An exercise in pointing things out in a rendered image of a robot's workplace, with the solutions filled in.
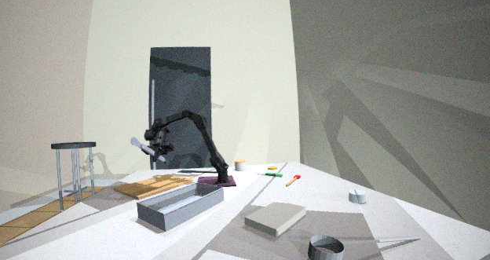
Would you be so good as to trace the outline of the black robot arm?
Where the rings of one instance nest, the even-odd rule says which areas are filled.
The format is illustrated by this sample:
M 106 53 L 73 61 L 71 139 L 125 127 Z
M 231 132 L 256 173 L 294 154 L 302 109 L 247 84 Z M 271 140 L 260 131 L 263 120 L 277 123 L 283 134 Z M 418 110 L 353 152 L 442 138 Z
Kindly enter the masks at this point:
M 188 117 L 190 120 L 192 120 L 195 123 L 196 127 L 200 130 L 201 134 L 203 135 L 204 141 L 206 142 L 207 147 L 211 154 L 211 158 L 209 159 L 211 162 L 211 166 L 213 166 L 218 173 L 218 183 L 229 182 L 228 171 L 227 171 L 229 165 L 225 162 L 223 157 L 218 153 L 217 149 L 215 148 L 213 140 L 207 129 L 207 121 L 204 115 L 197 115 L 196 113 L 191 112 L 188 109 L 185 109 L 184 111 L 175 113 L 173 115 L 155 118 L 152 124 L 152 128 L 149 130 L 145 130 L 146 132 L 144 133 L 144 139 L 146 141 L 154 141 L 153 138 L 157 135 L 162 135 L 165 138 L 166 133 L 169 133 L 170 131 L 167 129 L 167 127 L 166 128 L 164 127 L 168 126 L 172 122 L 178 121 L 179 119 L 183 119 L 186 117 Z

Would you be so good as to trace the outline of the light wooden board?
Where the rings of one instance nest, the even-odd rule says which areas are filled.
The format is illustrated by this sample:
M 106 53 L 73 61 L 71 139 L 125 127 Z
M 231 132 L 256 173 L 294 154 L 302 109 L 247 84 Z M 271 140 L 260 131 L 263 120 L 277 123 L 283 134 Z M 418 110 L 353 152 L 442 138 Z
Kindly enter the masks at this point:
M 158 176 L 132 184 L 129 183 L 128 185 L 117 186 L 113 190 L 140 200 L 191 182 L 193 182 L 191 178 L 181 178 L 166 174 L 161 177 Z

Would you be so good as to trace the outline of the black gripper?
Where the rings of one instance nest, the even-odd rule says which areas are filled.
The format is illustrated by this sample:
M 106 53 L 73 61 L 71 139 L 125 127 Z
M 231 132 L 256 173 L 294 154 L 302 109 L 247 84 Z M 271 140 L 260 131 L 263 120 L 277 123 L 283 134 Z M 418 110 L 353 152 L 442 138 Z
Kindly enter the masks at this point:
M 157 135 L 153 138 L 154 143 L 152 143 L 153 146 L 148 146 L 151 150 L 155 151 L 155 155 L 152 155 L 152 160 L 153 162 L 156 162 L 158 157 L 161 156 L 161 154 L 165 153 L 165 149 L 168 148 L 169 151 L 173 151 L 174 147 L 173 145 L 168 141 L 165 142 L 165 138 L 162 135 Z

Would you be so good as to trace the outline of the white jar with yellow lid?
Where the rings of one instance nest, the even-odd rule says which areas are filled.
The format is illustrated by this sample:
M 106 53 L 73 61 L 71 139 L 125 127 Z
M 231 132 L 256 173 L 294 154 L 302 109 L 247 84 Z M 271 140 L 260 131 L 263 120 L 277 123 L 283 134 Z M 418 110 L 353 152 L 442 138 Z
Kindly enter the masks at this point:
M 243 171 L 246 170 L 246 161 L 245 160 L 235 160 L 235 170 L 236 171 Z

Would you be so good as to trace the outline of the short grey cylinder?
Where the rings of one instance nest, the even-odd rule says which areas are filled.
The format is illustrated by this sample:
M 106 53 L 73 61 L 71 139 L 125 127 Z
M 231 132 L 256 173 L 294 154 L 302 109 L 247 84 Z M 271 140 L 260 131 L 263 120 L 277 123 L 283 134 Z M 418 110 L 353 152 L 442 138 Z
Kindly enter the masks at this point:
M 359 203 L 359 204 L 365 203 L 366 192 L 359 189 L 349 190 L 349 201 L 352 203 Z

